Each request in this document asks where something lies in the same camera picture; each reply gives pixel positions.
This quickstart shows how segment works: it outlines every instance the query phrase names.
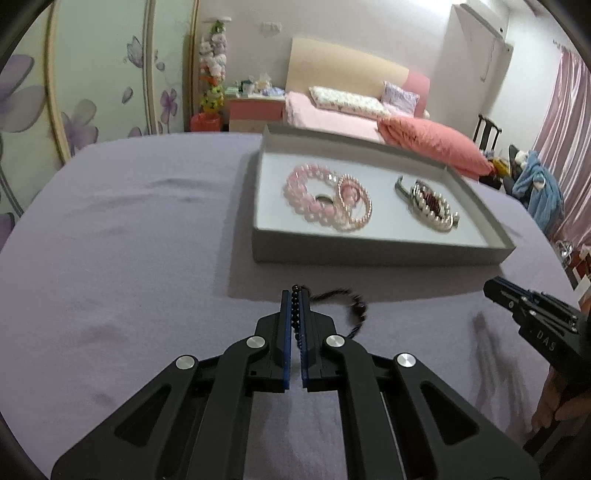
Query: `black beaded bracelet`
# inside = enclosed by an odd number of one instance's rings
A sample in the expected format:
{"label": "black beaded bracelet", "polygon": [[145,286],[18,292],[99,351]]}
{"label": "black beaded bracelet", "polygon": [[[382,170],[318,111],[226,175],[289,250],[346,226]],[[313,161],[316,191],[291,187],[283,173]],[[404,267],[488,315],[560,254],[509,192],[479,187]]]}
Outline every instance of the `black beaded bracelet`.
{"label": "black beaded bracelet", "polygon": [[[306,287],[305,285],[294,285],[291,288],[291,301],[292,301],[292,304],[295,303],[294,306],[297,305],[297,293],[302,288],[305,288],[306,290],[308,290],[308,292],[310,291],[310,289],[308,287]],[[358,322],[351,329],[351,331],[347,335],[347,338],[353,338],[355,335],[357,335],[357,333],[361,329],[361,326],[363,325],[363,322],[365,321],[365,315],[366,315],[367,309],[368,309],[368,306],[361,298],[361,295],[354,293],[353,290],[351,290],[350,288],[336,288],[334,290],[329,290],[324,293],[319,293],[318,295],[312,295],[312,293],[310,293],[310,303],[327,300],[327,299],[337,296],[337,295],[348,296],[352,301],[350,309],[351,309],[351,312],[353,313],[353,315],[357,318]],[[292,312],[293,313],[297,312],[297,314],[295,316],[292,315],[291,326],[293,327],[293,329],[295,331],[295,340],[297,341],[297,345],[299,348],[300,347],[300,318],[299,318],[300,314],[297,311],[297,309],[292,309]]]}

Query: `pink pillow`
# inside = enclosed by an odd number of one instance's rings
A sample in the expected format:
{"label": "pink pillow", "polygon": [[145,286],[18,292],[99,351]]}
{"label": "pink pillow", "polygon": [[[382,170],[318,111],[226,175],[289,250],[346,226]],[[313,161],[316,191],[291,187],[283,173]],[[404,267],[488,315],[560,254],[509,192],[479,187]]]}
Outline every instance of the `pink pillow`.
{"label": "pink pillow", "polygon": [[391,116],[378,121],[378,130],[386,143],[451,165],[466,177],[478,180],[494,170],[472,140],[445,125],[424,118]]}

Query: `jewelry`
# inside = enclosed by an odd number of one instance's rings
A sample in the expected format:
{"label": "jewelry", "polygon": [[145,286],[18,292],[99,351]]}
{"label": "jewelry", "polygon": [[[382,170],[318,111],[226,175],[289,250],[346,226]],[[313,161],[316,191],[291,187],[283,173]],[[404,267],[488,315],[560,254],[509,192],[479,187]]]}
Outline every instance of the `jewelry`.
{"label": "jewelry", "polygon": [[460,214],[456,212],[452,215],[447,200],[441,193],[435,193],[425,182],[417,180],[409,192],[402,186],[400,175],[395,189],[430,227],[440,232],[449,232],[452,228],[457,228]]}
{"label": "jewelry", "polygon": [[351,305],[350,305],[351,313],[353,314],[354,317],[357,318],[357,323],[351,329],[351,331],[347,335],[347,338],[353,338],[355,335],[357,335],[357,333],[359,332],[359,330],[361,329],[361,327],[363,325],[363,322],[365,321],[366,313],[367,313],[367,309],[368,309],[368,305],[363,301],[363,298],[361,297],[361,295],[354,293],[353,290],[351,290],[350,288],[336,288],[335,290],[330,290],[325,293],[319,293],[316,295],[312,295],[312,292],[310,291],[310,289],[308,287],[306,287],[305,285],[294,285],[291,288],[291,304],[292,304],[291,326],[294,329],[295,341],[297,342],[297,347],[300,350],[301,350],[300,311],[297,308],[297,304],[298,304],[298,293],[301,290],[303,290],[304,288],[306,290],[308,290],[308,293],[310,294],[310,303],[327,300],[327,299],[334,297],[336,295],[345,295],[345,296],[349,297],[349,299],[351,301]]}
{"label": "jewelry", "polygon": [[[309,179],[321,180],[336,194],[320,193],[314,197],[307,190]],[[308,220],[318,220],[339,230],[363,228],[371,218],[371,199],[359,180],[350,175],[340,176],[328,167],[300,165],[294,168],[287,177],[284,191],[296,211],[305,214]],[[365,214],[354,217],[353,208],[360,200],[365,205]]]}
{"label": "jewelry", "polygon": [[[367,190],[363,188],[363,185],[361,185],[356,178],[351,175],[343,175],[339,179],[337,193],[339,207],[347,215],[349,223],[355,228],[363,228],[369,222],[374,209]],[[365,214],[360,218],[354,218],[352,210],[359,199],[363,200],[363,203],[365,204]]]}

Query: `pink nightstand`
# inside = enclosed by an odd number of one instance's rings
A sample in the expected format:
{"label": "pink nightstand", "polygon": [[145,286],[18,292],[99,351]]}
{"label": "pink nightstand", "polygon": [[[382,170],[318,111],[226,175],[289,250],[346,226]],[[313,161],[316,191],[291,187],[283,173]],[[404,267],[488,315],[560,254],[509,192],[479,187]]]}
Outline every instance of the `pink nightstand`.
{"label": "pink nightstand", "polygon": [[285,97],[251,95],[228,99],[230,132],[262,133],[266,124],[280,123]]}

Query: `plush toy stack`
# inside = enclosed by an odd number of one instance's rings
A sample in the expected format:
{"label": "plush toy stack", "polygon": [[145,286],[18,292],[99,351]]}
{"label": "plush toy stack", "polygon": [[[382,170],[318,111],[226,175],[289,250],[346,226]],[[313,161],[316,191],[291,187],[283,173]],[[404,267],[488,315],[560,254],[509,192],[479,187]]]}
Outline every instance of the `plush toy stack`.
{"label": "plush toy stack", "polygon": [[201,39],[199,46],[199,79],[202,80],[204,112],[217,112],[223,106],[222,82],[226,79],[226,27],[217,20],[211,29],[210,39]]}

